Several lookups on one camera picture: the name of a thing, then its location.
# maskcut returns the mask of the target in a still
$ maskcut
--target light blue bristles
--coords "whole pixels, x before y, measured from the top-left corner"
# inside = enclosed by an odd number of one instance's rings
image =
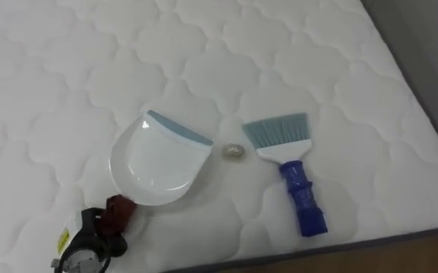
[[[306,113],[254,121],[242,129],[256,149],[310,139]]]
[[[198,133],[195,133],[186,127],[181,126],[180,124],[170,120],[165,116],[162,116],[161,114],[153,110],[149,110],[147,113],[156,121],[158,121],[161,125],[167,127],[172,132],[175,132],[184,138],[188,138],[189,140],[193,140],[195,142],[202,143],[203,145],[207,145],[207,146],[211,146],[213,144],[212,140],[209,140],[208,138]]]

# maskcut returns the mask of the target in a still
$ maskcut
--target white dustpan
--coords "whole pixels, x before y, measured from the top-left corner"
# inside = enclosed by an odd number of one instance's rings
[[[148,111],[112,148],[112,178],[121,194],[136,204],[173,202],[188,191],[212,144],[206,137]]]

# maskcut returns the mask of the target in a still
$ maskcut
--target mattress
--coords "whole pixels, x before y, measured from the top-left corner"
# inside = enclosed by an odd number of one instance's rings
[[[438,228],[438,135],[359,0],[0,0],[0,272],[51,271],[68,216],[117,193],[112,145],[149,109],[215,144],[184,197],[139,208],[113,272]],[[293,112],[329,226],[312,238],[241,130]]]

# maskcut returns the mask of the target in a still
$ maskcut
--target brush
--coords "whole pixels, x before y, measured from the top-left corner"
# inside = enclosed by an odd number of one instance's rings
[[[312,237],[328,232],[322,210],[315,202],[312,183],[300,159],[311,148],[306,113],[285,115],[244,124],[242,129],[259,157],[279,163],[288,192],[295,202],[301,235]]]

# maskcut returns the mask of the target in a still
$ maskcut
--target white mattress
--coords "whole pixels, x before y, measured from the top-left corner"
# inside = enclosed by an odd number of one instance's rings
[[[0,272],[51,271],[65,219],[116,193],[112,144],[151,108],[215,148],[185,197],[140,210],[114,272],[438,228],[438,137],[359,0],[0,0]],[[241,131],[299,111],[329,226],[308,239]]]

